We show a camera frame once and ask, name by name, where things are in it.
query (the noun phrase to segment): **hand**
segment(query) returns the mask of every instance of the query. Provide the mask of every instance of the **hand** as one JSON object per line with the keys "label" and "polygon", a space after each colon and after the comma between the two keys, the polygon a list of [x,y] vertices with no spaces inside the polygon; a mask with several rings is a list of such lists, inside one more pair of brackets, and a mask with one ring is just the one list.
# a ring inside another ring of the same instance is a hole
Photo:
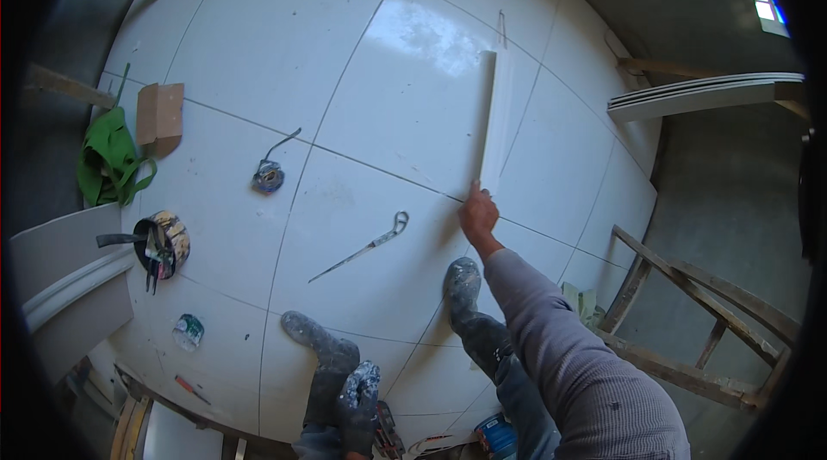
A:
{"label": "hand", "polygon": [[371,361],[359,363],[345,381],[336,410],[342,451],[373,458],[373,441],[379,418],[376,402],[379,399],[379,367]]}
{"label": "hand", "polygon": [[500,217],[500,211],[491,200],[488,189],[480,190],[479,180],[470,183],[468,198],[460,207],[459,216],[462,232],[465,233],[470,244],[476,248],[482,261],[497,250],[504,248],[491,233]]}

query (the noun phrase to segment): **window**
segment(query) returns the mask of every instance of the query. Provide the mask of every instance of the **window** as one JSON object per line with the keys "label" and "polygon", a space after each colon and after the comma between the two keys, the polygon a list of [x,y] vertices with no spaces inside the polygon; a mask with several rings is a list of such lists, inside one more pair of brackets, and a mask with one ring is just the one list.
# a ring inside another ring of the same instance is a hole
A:
{"label": "window", "polygon": [[759,20],[761,21],[761,28],[767,32],[789,37],[787,28],[784,27],[784,16],[781,14],[780,9],[778,9],[775,0],[754,1],[755,11],[758,12]]}

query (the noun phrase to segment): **stack of white panels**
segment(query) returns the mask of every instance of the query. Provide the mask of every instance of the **stack of white panels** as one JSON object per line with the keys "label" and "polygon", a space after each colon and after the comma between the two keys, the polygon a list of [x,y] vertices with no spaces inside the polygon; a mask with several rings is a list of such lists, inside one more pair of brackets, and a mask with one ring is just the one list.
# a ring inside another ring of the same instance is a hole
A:
{"label": "stack of white panels", "polygon": [[804,75],[754,72],[681,81],[612,98],[608,112],[615,123],[742,104],[800,101]]}

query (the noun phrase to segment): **tape measure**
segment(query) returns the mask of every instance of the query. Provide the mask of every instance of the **tape measure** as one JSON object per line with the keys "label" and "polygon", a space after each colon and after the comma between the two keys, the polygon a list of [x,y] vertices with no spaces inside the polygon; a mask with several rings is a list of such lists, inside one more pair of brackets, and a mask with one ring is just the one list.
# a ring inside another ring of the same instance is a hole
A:
{"label": "tape measure", "polygon": [[299,128],[292,134],[284,138],[280,143],[276,144],[264,155],[264,158],[259,162],[258,169],[253,175],[251,186],[254,190],[259,191],[265,195],[270,195],[278,190],[284,184],[284,171],[281,170],[281,165],[278,162],[270,160],[270,154],[280,145],[286,143],[293,137],[301,134],[302,129]]}

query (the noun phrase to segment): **green bag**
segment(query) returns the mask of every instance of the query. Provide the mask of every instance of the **green bag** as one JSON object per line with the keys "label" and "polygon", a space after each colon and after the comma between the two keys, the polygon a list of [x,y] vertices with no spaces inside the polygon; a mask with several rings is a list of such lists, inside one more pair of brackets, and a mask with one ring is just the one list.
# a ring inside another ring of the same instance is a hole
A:
{"label": "green bag", "polygon": [[[123,73],[116,105],[121,100],[128,71],[129,64]],[[136,183],[138,168],[144,161],[149,162],[152,174]],[[135,193],[150,185],[157,171],[155,161],[137,156],[123,108],[116,106],[89,125],[78,160],[78,186],[91,206],[113,201],[129,205]]]}

